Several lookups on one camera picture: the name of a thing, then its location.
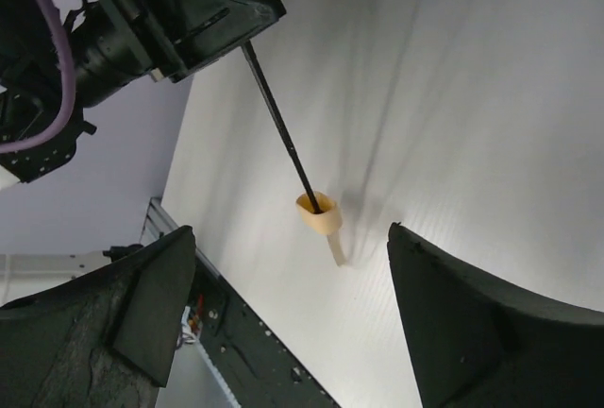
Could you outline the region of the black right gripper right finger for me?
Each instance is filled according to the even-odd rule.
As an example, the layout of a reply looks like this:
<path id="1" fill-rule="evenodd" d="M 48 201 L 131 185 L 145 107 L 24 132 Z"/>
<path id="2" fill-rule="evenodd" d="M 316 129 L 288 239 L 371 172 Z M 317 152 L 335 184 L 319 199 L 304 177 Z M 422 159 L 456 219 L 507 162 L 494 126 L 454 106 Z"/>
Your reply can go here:
<path id="1" fill-rule="evenodd" d="M 423 406 L 602 406 L 601 312 L 502 280 L 399 223 L 387 249 Z"/>

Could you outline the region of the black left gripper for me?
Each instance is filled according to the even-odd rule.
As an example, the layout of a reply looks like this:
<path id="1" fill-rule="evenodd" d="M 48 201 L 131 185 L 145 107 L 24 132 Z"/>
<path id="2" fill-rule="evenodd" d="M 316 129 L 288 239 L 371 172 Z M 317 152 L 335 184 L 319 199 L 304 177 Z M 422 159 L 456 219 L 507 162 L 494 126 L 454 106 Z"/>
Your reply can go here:
<path id="1" fill-rule="evenodd" d="M 248 42 L 286 14 L 281 0 L 138 0 L 128 19 L 114 0 L 86 1 L 84 20 L 63 19 L 75 67 L 75 107 L 94 107 L 130 82 L 160 71 L 174 83 Z M 36 0 L 1 0 L 4 109 L 56 109 L 56 48 Z"/>

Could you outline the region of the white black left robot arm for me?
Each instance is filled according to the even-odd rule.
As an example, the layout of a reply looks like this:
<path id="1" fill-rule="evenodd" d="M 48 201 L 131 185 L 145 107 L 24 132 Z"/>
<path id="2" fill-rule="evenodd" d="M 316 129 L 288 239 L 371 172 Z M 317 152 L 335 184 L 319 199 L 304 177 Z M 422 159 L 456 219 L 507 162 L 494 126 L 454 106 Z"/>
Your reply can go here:
<path id="1" fill-rule="evenodd" d="M 69 162 L 84 111 L 141 77 L 179 82 L 276 23 L 280 0 L 1 0 L 1 183 Z"/>

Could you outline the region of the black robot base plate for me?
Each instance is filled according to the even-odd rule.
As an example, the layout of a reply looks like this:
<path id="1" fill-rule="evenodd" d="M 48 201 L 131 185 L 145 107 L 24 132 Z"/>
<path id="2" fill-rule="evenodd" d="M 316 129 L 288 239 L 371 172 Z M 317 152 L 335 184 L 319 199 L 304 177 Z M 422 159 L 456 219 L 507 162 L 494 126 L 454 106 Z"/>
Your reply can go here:
<path id="1" fill-rule="evenodd" d="M 185 323 L 239 406 L 338 405 L 201 251 Z"/>

